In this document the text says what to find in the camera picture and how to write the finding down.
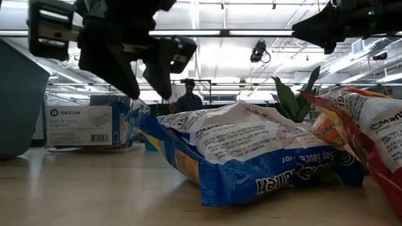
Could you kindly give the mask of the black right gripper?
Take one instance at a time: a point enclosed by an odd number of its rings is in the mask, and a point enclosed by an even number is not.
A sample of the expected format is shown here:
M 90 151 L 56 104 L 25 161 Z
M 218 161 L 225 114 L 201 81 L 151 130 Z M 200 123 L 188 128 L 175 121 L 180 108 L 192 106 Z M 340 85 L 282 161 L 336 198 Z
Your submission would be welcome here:
M 292 37 L 309 43 L 324 43 L 324 53 L 332 53 L 343 42 L 351 26 L 362 19 L 368 0 L 329 0 L 318 14 L 292 26 Z

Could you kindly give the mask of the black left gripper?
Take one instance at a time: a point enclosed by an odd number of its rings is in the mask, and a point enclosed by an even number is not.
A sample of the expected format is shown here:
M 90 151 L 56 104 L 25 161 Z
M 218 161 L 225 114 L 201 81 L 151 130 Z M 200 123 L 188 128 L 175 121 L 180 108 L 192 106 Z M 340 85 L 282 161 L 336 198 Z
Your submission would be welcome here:
M 105 80 L 136 100 L 140 91 L 131 62 L 143 59 L 156 40 L 177 44 L 170 73 L 182 73 L 196 43 L 184 36 L 151 36 L 158 11 L 175 0 L 29 0 L 28 44 L 36 57 L 69 59 L 68 45 L 80 48 L 79 68 Z

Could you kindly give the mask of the orange Maruchan ramen pack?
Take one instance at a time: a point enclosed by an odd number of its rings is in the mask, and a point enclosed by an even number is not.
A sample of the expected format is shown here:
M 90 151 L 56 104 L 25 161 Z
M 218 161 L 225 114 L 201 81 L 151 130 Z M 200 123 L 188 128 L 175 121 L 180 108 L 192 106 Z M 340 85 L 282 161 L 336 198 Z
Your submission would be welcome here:
M 325 114 L 319 114 L 312 125 L 312 129 L 321 136 L 343 145 L 343 147 L 345 147 L 345 149 L 351 154 L 353 153 L 350 146 L 345 142 L 338 130 L 335 128 L 335 124 Z

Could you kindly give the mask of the red Maruchan ramen pack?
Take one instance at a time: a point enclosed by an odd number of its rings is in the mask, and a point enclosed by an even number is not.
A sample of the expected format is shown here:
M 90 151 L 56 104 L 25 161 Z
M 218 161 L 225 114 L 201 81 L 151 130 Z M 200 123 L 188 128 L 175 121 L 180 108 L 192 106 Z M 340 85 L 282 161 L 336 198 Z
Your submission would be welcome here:
M 352 87 L 301 95 L 335 124 L 402 222 L 402 100 Z

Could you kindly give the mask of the blue Maruchan ramen pack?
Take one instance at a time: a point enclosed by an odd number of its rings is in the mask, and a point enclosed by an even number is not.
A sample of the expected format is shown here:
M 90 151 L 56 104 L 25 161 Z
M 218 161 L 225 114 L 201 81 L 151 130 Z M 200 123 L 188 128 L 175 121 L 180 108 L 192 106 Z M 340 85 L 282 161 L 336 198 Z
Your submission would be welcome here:
M 274 108 L 244 101 L 144 116 L 141 130 L 171 166 L 198 184 L 205 206 L 248 203 L 286 187 L 360 186 L 367 175 L 341 145 Z

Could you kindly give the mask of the person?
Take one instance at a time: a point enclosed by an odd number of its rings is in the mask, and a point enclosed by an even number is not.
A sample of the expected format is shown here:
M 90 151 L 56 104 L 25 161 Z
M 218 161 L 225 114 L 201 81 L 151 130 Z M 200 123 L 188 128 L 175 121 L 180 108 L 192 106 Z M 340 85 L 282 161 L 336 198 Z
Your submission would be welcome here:
M 185 94 L 177 100 L 177 112 L 188 112 L 202 109 L 202 99 L 193 93 L 194 87 L 194 82 L 187 82 L 185 84 Z

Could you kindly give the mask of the white ceiling air vent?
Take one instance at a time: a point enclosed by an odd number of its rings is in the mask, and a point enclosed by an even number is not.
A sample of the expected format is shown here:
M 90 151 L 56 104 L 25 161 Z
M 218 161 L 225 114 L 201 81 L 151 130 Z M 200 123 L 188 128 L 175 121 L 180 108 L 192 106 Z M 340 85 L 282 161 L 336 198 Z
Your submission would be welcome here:
M 354 55 L 364 51 L 364 40 L 358 39 L 351 44 L 351 50 Z

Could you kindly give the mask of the black overhead light bar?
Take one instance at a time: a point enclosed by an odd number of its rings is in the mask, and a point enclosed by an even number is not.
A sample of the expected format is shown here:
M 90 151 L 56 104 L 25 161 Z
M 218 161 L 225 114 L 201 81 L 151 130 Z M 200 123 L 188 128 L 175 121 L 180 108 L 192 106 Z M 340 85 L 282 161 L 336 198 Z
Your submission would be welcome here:
M 267 37 L 267 38 L 291 38 L 293 34 L 292 30 L 155 30 L 150 31 L 151 36 L 188 36 L 188 37 Z M 5 37 L 26 37 L 28 30 L 0 30 L 0 36 Z M 382 33 L 379 35 L 372 35 L 370 37 L 401 37 L 402 31 L 395 34 Z

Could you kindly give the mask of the clear plastic organizer bin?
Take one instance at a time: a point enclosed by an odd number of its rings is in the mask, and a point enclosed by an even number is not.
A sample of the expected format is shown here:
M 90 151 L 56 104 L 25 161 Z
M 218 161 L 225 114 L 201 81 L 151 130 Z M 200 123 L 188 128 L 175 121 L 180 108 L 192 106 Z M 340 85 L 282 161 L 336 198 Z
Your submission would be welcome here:
M 46 95 L 45 147 L 51 153 L 123 153 L 140 139 L 140 123 L 151 108 L 126 95 L 68 99 Z

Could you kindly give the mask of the small teal plastic bin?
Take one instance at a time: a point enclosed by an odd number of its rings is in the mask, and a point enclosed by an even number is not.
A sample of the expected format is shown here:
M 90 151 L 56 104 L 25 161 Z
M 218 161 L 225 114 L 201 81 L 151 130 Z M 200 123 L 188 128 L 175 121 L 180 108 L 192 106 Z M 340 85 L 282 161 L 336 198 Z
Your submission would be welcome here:
M 145 137 L 144 138 L 144 146 L 147 151 L 157 151 L 158 149 L 155 146 L 156 139 L 154 137 Z

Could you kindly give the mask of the green artificial succulent plant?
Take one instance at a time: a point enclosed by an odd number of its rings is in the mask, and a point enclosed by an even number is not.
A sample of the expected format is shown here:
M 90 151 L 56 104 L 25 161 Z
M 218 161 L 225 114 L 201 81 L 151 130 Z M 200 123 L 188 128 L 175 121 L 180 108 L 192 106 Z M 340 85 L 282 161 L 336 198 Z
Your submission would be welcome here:
M 303 96 L 303 94 L 316 95 L 319 88 L 314 88 L 315 82 L 320 75 L 320 66 L 315 68 L 308 79 L 306 85 L 299 90 L 298 96 L 285 85 L 278 77 L 272 77 L 275 82 L 277 98 L 285 117 L 295 123 L 302 123 L 304 118 L 308 115 L 311 108 L 311 103 Z

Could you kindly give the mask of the large teal plastic bin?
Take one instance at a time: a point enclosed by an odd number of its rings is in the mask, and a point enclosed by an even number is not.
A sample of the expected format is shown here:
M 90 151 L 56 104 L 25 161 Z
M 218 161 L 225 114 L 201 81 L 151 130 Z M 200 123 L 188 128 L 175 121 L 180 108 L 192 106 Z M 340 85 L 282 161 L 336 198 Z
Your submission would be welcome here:
M 31 145 L 50 74 L 0 39 L 0 159 Z

